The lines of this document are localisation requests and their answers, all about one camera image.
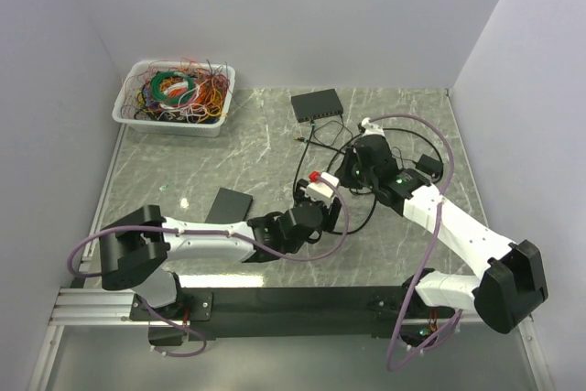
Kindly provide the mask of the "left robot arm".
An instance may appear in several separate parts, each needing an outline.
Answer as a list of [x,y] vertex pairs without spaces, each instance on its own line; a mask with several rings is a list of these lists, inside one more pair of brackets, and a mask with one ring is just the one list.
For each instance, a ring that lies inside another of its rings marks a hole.
[[188,223],[146,205],[108,225],[99,238],[101,282],[107,291],[130,289],[161,318],[183,311],[178,276],[167,261],[220,259],[238,263],[298,260],[304,244],[329,231],[343,206],[338,178],[314,172],[297,184],[292,208],[236,223]]

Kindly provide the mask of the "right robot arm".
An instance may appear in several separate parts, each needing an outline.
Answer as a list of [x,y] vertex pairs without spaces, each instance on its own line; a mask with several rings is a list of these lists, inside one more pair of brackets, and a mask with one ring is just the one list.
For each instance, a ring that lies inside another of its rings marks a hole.
[[472,271],[469,276],[423,269],[403,294],[414,317],[433,307],[473,310],[507,334],[548,298],[542,255],[528,240],[516,243],[464,212],[412,168],[400,168],[382,135],[364,134],[346,147],[336,178],[347,189],[370,190],[378,203],[435,233]]

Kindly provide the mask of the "black network switch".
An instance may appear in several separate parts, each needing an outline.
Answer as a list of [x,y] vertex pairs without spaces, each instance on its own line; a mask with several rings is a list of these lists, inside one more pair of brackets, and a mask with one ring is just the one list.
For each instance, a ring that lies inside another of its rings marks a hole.
[[299,123],[343,115],[342,102],[334,89],[294,95],[290,102]]
[[205,222],[212,224],[242,222],[246,219],[252,203],[252,195],[220,187]]

